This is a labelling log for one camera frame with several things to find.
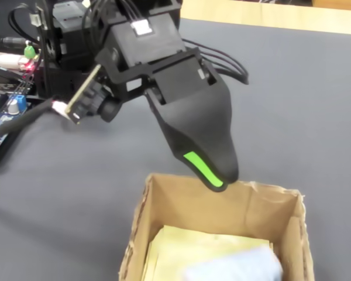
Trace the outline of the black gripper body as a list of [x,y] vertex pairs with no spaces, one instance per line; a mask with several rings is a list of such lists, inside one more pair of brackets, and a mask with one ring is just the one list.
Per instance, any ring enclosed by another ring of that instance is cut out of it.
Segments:
[[105,47],[95,61],[122,102],[152,90],[161,105],[222,105],[222,79],[197,49]]

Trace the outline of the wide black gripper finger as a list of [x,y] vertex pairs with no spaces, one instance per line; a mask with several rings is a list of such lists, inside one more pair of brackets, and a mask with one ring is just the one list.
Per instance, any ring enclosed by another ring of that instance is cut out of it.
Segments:
[[227,85],[222,82],[222,105],[161,105],[165,122],[190,139],[193,150],[212,165],[227,183],[239,177],[238,160],[231,135],[232,104]]

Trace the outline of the green-padded black gripper finger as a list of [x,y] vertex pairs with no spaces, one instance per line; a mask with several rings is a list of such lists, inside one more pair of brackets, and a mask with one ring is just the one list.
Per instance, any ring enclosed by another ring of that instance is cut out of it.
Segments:
[[208,189],[216,193],[225,191],[228,183],[221,180],[216,175],[212,165],[193,150],[190,139],[165,122],[159,110],[161,103],[159,103],[155,93],[154,90],[146,90],[145,96],[173,156],[191,169]]

